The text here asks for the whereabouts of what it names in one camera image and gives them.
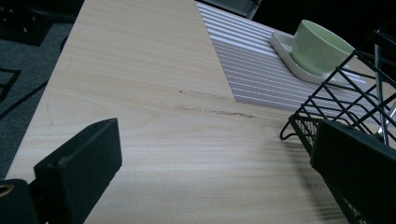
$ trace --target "wire mesh organizer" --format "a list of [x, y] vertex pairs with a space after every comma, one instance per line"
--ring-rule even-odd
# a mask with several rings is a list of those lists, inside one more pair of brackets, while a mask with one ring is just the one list
[[[367, 65], [375, 76], [351, 70], [347, 63], [356, 59]], [[376, 77], [380, 77], [383, 82], [387, 82], [394, 89], [396, 89], [396, 81], [383, 70], [377, 68], [374, 61], [374, 55], [354, 50], [343, 63], [335, 68], [318, 89], [308, 97], [301, 107], [289, 117], [289, 121], [281, 131], [281, 140], [286, 140], [292, 135], [298, 135], [305, 149], [310, 154], [319, 121], [328, 119], [343, 122], [364, 133], [372, 134], [387, 145], [389, 144], [389, 139], [396, 142], [395, 134], [388, 128], [396, 127], [396, 121], [391, 114], [394, 109], [392, 105], [396, 99], [396, 92], [384, 99], [381, 92], [382, 84], [378, 85]], [[389, 60], [383, 60], [383, 63], [396, 66], [396, 63]], [[364, 90], [354, 83], [348, 75], [362, 77], [369, 83], [372, 80], [374, 85]], [[341, 76], [347, 82], [347, 85], [331, 83], [330, 80], [334, 76]], [[285, 130], [289, 125], [292, 126], [295, 133], [284, 136]]]
[[[318, 125], [326, 119], [367, 133], [385, 145], [396, 143], [396, 38], [379, 29], [372, 31], [368, 40], [374, 42], [375, 53], [355, 49], [289, 117], [280, 132], [281, 140], [297, 135], [312, 156]], [[353, 60], [365, 64], [367, 72], [348, 66]], [[334, 76], [343, 78], [347, 84], [331, 83]], [[349, 76], [361, 77], [369, 85], [357, 85]], [[384, 84], [390, 88], [387, 94], [384, 94]], [[290, 125], [295, 133], [285, 134]], [[326, 179], [325, 182], [350, 223], [370, 223]]]

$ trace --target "ceramic cup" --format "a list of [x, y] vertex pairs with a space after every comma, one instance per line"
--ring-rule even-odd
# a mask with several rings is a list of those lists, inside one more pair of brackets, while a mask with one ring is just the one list
[[349, 56], [353, 47], [326, 28], [303, 20], [291, 44], [291, 58], [312, 75], [330, 74]]

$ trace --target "gray carpet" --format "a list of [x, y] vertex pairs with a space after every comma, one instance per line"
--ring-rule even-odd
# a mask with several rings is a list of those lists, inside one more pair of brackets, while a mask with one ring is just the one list
[[[70, 23], [54, 23], [40, 47], [0, 39], [0, 67], [21, 70], [17, 82], [0, 104], [0, 114], [50, 78], [62, 42], [72, 27]], [[7, 175], [43, 91], [0, 119], [0, 180]]]

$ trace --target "striped placemat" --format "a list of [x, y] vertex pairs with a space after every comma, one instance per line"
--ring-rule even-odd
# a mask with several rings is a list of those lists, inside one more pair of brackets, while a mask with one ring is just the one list
[[[297, 78], [279, 58], [270, 44], [275, 29], [197, 4], [236, 102], [294, 112], [318, 88]], [[368, 88], [360, 77], [351, 79]], [[350, 94], [337, 92], [340, 99], [358, 97]]]

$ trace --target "light wood grain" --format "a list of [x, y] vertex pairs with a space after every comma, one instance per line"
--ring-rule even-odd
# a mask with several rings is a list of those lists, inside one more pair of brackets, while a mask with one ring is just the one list
[[289, 112], [235, 102], [196, 4], [86, 0], [7, 178], [118, 118], [123, 165], [87, 223], [346, 223]]

